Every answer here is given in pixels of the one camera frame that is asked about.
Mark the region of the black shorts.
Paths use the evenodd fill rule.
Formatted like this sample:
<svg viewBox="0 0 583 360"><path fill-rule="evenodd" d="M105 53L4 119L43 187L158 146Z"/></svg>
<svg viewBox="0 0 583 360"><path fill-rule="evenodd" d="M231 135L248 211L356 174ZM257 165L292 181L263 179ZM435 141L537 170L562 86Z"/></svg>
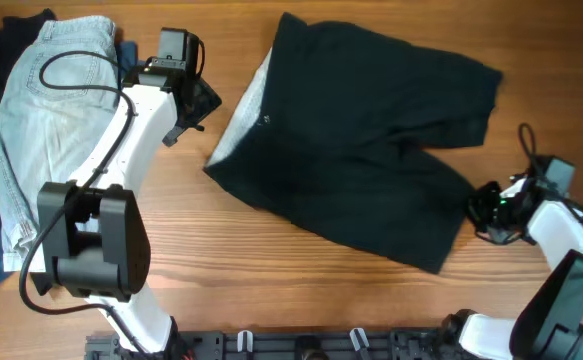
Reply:
<svg viewBox="0 0 583 360"><path fill-rule="evenodd" d="M473 186L432 150L483 144L501 80L460 54L287 13L205 170L250 206L435 274Z"/></svg>

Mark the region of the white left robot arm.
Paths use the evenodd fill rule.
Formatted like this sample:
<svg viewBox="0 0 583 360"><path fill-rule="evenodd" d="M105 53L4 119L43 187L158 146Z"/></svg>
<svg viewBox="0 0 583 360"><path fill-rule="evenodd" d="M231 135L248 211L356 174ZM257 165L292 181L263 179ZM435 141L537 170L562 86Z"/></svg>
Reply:
<svg viewBox="0 0 583 360"><path fill-rule="evenodd" d="M204 64L195 34L162 29L157 55L112 90L118 108L92 153L68 180L38 193L41 230L20 271L23 303L44 315L100 311L123 359L195 356L146 282L151 247L137 194L158 147L202 130L220 106Z"/></svg>

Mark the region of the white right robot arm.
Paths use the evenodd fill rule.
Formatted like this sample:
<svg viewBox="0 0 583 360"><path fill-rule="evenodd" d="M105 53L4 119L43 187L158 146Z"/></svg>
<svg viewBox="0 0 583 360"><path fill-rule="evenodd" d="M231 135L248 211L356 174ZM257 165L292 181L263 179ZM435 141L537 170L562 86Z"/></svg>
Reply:
<svg viewBox="0 0 583 360"><path fill-rule="evenodd" d="M478 359L583 359L583 209L568 197L574 172L559 157L532 155L509 188L491 182L470 198L479 238L538 246L550 275L516 319L448 316L441 346Z"/></svg>

